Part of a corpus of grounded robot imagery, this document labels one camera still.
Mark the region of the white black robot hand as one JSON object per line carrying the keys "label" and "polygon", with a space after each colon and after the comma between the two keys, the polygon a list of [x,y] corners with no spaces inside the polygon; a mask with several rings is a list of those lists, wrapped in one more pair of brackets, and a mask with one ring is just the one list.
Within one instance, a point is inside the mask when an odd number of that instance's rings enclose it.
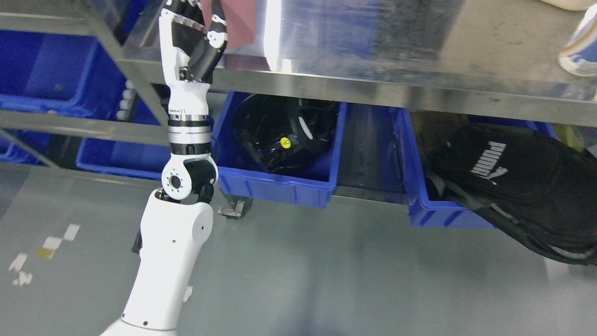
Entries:
{"label": "white black robot hand", "polygon": [[199,0],[166,0],[160,11],[160,55],[172,121],[199,121],[209,113],[207,92],[228,42],[221,1],[212,1],[210,9],[209,25]]}

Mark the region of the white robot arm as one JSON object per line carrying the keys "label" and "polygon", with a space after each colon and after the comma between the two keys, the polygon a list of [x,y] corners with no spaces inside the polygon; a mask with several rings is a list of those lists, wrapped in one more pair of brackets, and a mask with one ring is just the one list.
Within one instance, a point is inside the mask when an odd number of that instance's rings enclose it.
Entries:
{"label": "white robot arm", "polygon": [[188,281],[211,234],[218,168],[208,117],[169,120],[171,156],[140,223],[140,266],[128,302],[105,336],[175,336]]}

